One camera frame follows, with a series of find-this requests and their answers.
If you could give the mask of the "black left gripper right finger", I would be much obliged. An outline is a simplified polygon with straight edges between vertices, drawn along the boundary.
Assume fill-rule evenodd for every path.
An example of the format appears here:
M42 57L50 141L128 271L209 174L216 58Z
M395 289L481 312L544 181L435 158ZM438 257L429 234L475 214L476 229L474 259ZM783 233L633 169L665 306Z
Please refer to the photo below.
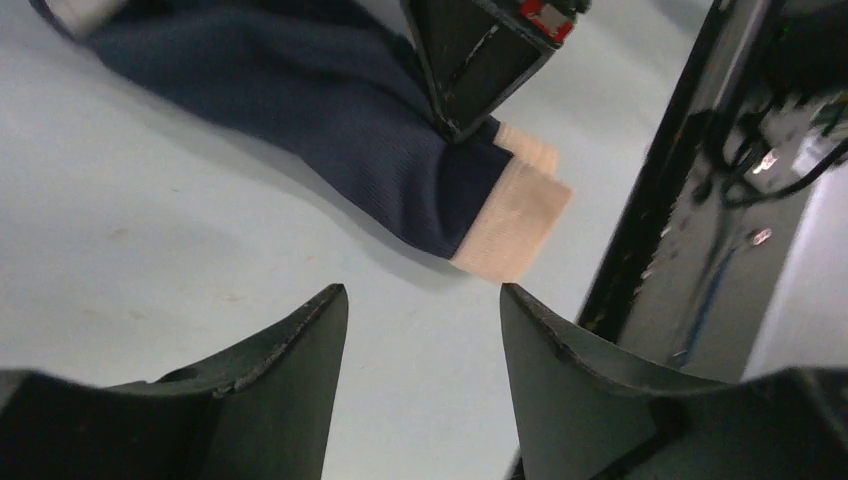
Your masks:
M516 284L500 317L528 479L843 479L847 373L726 384L627 352Z

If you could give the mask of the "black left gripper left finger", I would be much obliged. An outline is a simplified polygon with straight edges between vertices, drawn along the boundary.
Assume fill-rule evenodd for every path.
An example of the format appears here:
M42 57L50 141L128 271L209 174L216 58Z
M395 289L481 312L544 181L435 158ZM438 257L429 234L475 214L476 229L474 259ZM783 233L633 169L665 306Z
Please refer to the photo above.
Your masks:
M154 382L1 373L5 479L318 479L347 332L332 284L286 318Z

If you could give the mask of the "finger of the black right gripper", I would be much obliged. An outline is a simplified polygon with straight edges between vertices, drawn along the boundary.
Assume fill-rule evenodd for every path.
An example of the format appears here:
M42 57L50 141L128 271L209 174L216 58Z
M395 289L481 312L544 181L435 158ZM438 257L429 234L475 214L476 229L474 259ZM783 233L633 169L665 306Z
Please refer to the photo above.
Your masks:
M402 4L438 130L460 142L562 47L585 0L408 0Z

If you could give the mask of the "navy underwear with cream waistband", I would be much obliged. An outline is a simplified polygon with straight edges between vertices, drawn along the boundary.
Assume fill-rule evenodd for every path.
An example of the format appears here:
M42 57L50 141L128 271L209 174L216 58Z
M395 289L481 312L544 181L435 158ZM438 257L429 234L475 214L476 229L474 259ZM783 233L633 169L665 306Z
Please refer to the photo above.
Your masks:
M436 130L410 42L355 1L38 1L112 72L286 150L400 241L516 281L572 190L557 151L487 118Z

